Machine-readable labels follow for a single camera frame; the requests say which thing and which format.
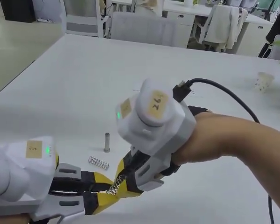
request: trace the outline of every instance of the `office chair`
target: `office chair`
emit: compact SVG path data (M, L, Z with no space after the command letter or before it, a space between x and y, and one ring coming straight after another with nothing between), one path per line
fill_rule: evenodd
M114 12L111 39L174 46L176 26L168 18Z
M247 10L239 7L214 5L208 18L195 18L193 37L199 44L210 45L216 51L224 52L237 41L247 15Z
M61 0L62 14L66 18L67 34L105 37L103 25L109 19L101 18L99 0Z

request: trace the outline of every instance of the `spring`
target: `spring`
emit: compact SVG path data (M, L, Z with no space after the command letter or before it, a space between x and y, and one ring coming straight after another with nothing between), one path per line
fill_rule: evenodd
M119 186L125 179L126 175L120 175L119 177L117 177L112 186L107 190L107 194L116 195L119 190Z
M107 162L99 160L99 159L95 158L94 156L90 156L88 159L88 162L97 167L100 167L104 170L107 170L110 166Z

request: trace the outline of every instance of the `floor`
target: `floor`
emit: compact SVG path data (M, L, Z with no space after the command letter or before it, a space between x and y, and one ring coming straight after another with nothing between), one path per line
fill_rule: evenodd
M6 21L0 12L0 90L61 36L60 24Z

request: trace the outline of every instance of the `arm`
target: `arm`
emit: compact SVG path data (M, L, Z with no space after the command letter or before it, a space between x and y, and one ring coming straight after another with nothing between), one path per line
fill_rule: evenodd
M28 224L28 215L14 215L14 216L2 216L0 217L0 224Z
M241 120L239 131L234 141L235 155L280 208L280 132L246 120Z
M176 164L236 156L280 207L280 132L245 119L201 113L196 128L172 157Z

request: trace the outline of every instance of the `label sticker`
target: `label sticker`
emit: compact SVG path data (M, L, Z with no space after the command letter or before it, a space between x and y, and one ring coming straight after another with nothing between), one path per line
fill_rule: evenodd
M131 111L131 103L130 103L130 99L126 99L125 102L123 102L120 105L120 109L121 109L121 115L122 115L122 119L125 118Z
M27 141L26 158L41 159L42 158L42 141Z
M156 119L162 119L167 102L168 96L165 93L159 90L153 91L148 107L148 114L150 114Z

